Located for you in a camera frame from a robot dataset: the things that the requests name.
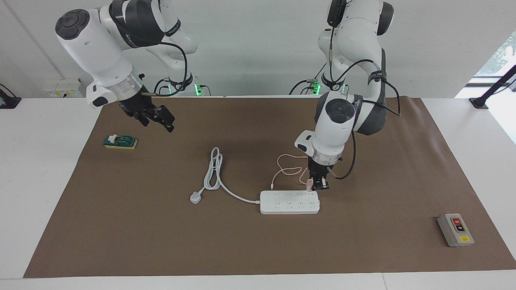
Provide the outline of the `black table bracket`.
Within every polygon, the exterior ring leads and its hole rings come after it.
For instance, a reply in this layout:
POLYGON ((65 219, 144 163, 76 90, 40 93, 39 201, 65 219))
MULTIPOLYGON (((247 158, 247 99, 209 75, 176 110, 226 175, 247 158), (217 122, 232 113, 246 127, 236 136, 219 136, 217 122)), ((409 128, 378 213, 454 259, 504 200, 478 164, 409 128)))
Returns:
POLYGON ((18 106, 22 98, 16 96, 5 85, 0 84, 0 99, 0 110, 11 110, 18 106))

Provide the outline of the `black clamp stand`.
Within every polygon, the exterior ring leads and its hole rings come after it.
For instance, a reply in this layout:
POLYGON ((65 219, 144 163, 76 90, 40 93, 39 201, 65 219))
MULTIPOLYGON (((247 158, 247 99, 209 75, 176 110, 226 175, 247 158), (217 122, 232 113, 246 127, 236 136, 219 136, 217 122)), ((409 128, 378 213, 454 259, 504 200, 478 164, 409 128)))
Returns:
POLYGON ((469 101, 472 106, 478 110, 488 110, 485 104, 487 99, 498 92, 498 90, 516 75, 516 64, 504 74, 496 83, 494 83, 481 97, 470 98, 469 101))

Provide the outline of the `white wall socket box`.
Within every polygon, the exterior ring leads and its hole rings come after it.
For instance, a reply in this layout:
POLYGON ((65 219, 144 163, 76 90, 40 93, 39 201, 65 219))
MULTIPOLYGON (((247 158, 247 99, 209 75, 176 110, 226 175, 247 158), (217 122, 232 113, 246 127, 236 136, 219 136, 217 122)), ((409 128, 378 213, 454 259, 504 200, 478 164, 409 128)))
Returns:
POLYGON ((78 78, 44 79, 44 92, 51 98, 83 98, 85 85, 78 78))

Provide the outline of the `grey on-off switch box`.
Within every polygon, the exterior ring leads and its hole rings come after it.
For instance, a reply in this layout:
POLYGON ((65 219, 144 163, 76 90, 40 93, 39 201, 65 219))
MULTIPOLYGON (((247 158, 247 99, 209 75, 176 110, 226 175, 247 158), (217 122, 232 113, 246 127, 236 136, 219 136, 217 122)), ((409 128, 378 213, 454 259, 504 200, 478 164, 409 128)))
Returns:
POLYGON ((437 224, 450 247, 464 247, 475 244, 461 214, 445 213, 437 217, 437 224))

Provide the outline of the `brown table mat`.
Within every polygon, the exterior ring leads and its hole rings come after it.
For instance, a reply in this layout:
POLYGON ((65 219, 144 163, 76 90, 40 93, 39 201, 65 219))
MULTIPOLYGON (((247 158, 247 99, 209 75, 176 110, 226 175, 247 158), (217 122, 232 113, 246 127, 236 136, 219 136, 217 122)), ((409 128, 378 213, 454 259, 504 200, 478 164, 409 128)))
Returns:
POLYGON ((272 275, 516 269, 516 260, 420 99, 356 138, 356 164, 320 191, 320 211, 263 215, 223 189, 202 187, 210 151, 221 178, 258 200, 280 154, 314 127, 317 99, 158 99, 175 130, 143 127, 111 104, 95 127, 24 274, 272 275), (111 149, 116 134, 137 139, 111 149), (475 244, 450 247, 437 217, 461 214, 475 244))

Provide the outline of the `white power strip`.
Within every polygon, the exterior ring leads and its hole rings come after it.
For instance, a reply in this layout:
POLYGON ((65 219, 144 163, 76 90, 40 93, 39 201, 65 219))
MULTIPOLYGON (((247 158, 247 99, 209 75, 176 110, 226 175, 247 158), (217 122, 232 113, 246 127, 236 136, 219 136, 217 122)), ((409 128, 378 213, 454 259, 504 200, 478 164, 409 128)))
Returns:
POLYGON ((315 191, 262 191, 260 213, 264 215, 316 214, 320 200, 315 191))

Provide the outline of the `green knife switch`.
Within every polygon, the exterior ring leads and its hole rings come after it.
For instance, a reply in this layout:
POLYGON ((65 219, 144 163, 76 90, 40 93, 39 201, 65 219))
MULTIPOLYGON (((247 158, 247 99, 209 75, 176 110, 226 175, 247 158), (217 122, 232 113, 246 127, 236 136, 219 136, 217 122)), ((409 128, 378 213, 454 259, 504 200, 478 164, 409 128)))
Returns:
POLYGON ((133 150, 137 145, 137 139, 130 135, 109 135, 103 140, 103 146, 111 149, 133 150))

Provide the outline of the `window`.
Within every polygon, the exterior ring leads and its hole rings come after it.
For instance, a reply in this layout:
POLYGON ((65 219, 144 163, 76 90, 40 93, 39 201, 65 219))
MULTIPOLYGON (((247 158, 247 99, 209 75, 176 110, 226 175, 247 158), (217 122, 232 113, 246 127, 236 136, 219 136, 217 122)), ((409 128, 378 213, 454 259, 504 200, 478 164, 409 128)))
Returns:
POLYGON ((501 44, 466 86, 490 86, 501 79, 514 65, 516 65, 516 31, 501 44))

